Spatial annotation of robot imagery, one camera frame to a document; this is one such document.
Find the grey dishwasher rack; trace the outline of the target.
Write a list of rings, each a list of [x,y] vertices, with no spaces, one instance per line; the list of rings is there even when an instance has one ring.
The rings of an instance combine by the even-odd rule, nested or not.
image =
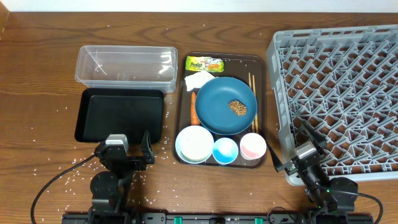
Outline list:
[[[396,25],[278,31],[266,59],[284,162],[309,125],[330,177],[397,178]]]

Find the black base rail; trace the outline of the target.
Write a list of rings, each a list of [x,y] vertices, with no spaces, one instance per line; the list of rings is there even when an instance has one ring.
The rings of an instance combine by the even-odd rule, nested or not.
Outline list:
[[[125,215],[110,215],[108,217],[87,214],[64,214],[62,224],[84,223],[130,223],[130,224],[288,224],[309,223],[303,215],[288,215],[272,213],[270,215],[167,215],[164,213],[142,213],[135,217]]]

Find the wooden chopstick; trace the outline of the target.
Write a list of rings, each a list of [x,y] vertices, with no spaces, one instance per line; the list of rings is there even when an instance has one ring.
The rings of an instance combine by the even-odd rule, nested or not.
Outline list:
[[[249,87],[250,87],[250,89],[251,89],[251,91],[253,91],[252,90],[252,82],[251,82],[251,74],[250,73],[248,73],[248,83],[249,83]],[[252,121],[252,123],[251,123],[251,129],[252,129],[252,132],[253,133],[255,133],[256,132],[256,130],[255,130],[255,127],[256,127],[256,125],[255,125],[255,118],[253,119],[253,121]]]
[[[252,75],[252,90],[254,93],[254,96],[256,97],[256,102],[257,102],[257,96],[256,96],[256,82],[255,82],[255,76]],[[258,134],[259,133],[259,125],[258,125],[258,114],[256,111],[256,116],[254,118],[254,126],[255,126],[255,132]]]

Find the white napkin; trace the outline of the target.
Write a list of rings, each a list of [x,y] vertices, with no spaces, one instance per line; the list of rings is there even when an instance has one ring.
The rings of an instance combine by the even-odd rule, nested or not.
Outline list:
[[[196,72],[193,75],[185,77],[185,84],[187,91],[192,91],[195,88],[200,89],[204,84],[214,79],[215,77],[209,72]]]

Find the light blue rice bowl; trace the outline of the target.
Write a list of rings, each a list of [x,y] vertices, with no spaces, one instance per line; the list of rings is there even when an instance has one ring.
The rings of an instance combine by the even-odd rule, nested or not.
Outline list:
[[[181,130],[175,141],[175,150],[182,161],[189,164],[205,162],[213,153],[212,134],[202,126],[188,126]]]

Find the small pink cup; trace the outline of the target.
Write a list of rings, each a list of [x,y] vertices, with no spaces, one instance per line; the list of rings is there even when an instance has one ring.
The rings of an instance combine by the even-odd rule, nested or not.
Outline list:
[[[261,158],[267,151],[267,144],[261,135],[248,133],[241,138],[239,149],[242,157],[250,161]]]

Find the brown food scrap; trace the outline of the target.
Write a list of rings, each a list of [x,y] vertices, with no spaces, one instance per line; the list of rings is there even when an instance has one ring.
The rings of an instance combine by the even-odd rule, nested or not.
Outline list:
[[[246,106],[243,103],[241,103],[239,100],[230,101],[228,106],[232,110],[232,112],[237,116],[245,116],[246,113],[248,112]]]

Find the small blue cup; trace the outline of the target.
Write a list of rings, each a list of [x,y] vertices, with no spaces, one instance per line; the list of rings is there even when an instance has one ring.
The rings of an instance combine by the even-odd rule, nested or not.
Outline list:
[[[220,138],[213,145],[213,157],[220,165],[227,165],[234,162],[238,154],[238,145],[230,138]]]

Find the black rectangular tray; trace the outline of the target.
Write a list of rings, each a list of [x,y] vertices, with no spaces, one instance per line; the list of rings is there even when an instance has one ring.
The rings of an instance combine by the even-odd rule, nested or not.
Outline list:
[[[146,131],[151,143],[162,132],[164,94],[159,90],[87,88],[83,91],[75,129],[78,142],[100,142],[124,134],[139,144]]]

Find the orange carrot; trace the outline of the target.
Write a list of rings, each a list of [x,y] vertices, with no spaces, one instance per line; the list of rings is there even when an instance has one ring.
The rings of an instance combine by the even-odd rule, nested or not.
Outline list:
[[[196,108],[195,108],[195,102],[196,102],[197,94],[193,91],[191,95],[191,110],[190,110],[190,122],[191,125],[193,126],[199,126],[200,121],[198,119],[197,113],[196,113]]]

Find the blue plate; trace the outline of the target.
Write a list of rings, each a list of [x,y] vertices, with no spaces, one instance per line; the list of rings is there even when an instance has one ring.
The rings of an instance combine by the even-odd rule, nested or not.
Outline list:
[[[230,101],[239,100],[248,112],[237,116],[229,108]],[[197,93],[196,113],[203,127],[219,135],[235,135],[251,126],[256,116],[257,102],[253,91],[243,81],[233,77],[218,77],[204,84]]]

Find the clear plastic bin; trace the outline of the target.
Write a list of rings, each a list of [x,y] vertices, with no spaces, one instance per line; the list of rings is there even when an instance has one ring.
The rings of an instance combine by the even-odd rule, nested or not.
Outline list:
[[[173,93],[178,73],[174,47],[84,45],[75,80],[88,88],[159,90]]]

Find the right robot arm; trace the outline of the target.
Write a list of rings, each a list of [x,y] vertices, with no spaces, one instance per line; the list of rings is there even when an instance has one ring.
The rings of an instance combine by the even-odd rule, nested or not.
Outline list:
[[[283,164],[269,148],[274,169],[288,175],[297,174],[307,196],[327,213],[352,212],[358,197],[358,185],[345,177],[330,179],[322,169],[326,141],[307,141],[295,149],[295,156]]]

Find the brown serving tray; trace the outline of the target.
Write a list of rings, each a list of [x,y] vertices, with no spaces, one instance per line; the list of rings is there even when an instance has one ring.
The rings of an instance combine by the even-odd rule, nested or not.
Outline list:
[[[249,73],[254,76],[255,86],[256,86],[256,101],[257,101],[257,124],[259,134],[264,138],[266,134],[266,121],[267,121],[267,111],[266,111],[266,64],[262,58],[257,55],[239,55],[239,54],[221,54],[221,53],[206,53],[206,52],[192,52],[187,56],[194,57],[212,57],[212,58],[220,58],[224,61],[224,72],[220,73],[212,73],[215,77],[233,77],[241,80],[246,85],[249,85]],[[259,158],[253,160],[246,160],[240,153],[240,140],[241,138],[248,133],[252,132],[252,124],[248,124],[248,128],[240,133],[235,133],[234,135],[220,135],[218,133],[214,133],[210,131],[213,136],[214,141],[220,138],[230,138],[235,141],[238,145],[238,156],[237,158],[230,164],[225,166],[217,163],[214,156],[210,156],[205,162],[199,164],[189,164],[181,159],[176,150],[176,139],[178,133],[184,128],[191,125],[191,95],[192,92],[195,91],[198,93],[198,89],[194,89],[192,91],[187,91],[185,77],[194,74],[195,72],[189,71],[185,69],[186,58],[183,60],[183,73],[180,89],[178,91],[178,106],[177,106],[177,120],[175,122],[175,142],[172,146],[172,153],[175,160],[181,164],[187,165],[196,165],[196,166],[221,166],[221,167],[230,167],[237,169],[257,169],[262,166],[267,158],[266,152]]]

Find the yellow green snack wrapper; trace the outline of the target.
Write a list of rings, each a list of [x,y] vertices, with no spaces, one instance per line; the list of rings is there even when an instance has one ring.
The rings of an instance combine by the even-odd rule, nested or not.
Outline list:
[[[213,57],[188,56],[185,62],[185,69],[193,72],[223,72],[224,61]]]

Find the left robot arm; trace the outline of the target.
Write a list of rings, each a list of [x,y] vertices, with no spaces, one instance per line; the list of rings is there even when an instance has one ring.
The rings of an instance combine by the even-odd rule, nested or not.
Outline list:
[[[96,147],[94,156],[106,168],[91,180],[90,190],[93,194],[93,209],[103,213],[121,211],[126,203],[135,171],[144,171],[147,165],[155,163],[146,131],[141,142],[141,156],[128,156],[129,143],[124,134],[111,134]]]

